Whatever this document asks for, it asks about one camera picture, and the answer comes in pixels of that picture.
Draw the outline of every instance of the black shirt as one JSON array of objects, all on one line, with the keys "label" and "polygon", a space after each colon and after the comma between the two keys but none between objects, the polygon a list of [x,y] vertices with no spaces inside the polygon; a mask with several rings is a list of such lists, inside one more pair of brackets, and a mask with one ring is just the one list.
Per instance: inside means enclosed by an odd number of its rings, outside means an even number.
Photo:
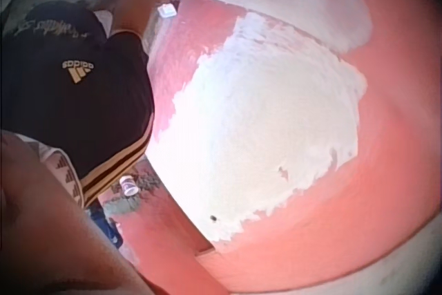
[{"label": "black shirt", "polygon": [[153,94],[140,38],[106,38],[97,17],[62,1],[34,8],[2,41],[1,127],[62,149],[86,205],[143,156]]}]

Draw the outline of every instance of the gold logo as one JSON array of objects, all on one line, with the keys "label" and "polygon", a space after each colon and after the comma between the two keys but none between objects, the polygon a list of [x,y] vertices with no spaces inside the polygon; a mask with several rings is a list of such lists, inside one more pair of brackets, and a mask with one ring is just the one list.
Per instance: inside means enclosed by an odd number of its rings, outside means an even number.
[{"label": "gold logo", "polygon": [[79,61],[79,60],[68,60],[63,63],[63,69],[67,68],[72,80],[75,84],[80,82],[86,77],[88,73],[94,69],[94,65],[90,62]]}]

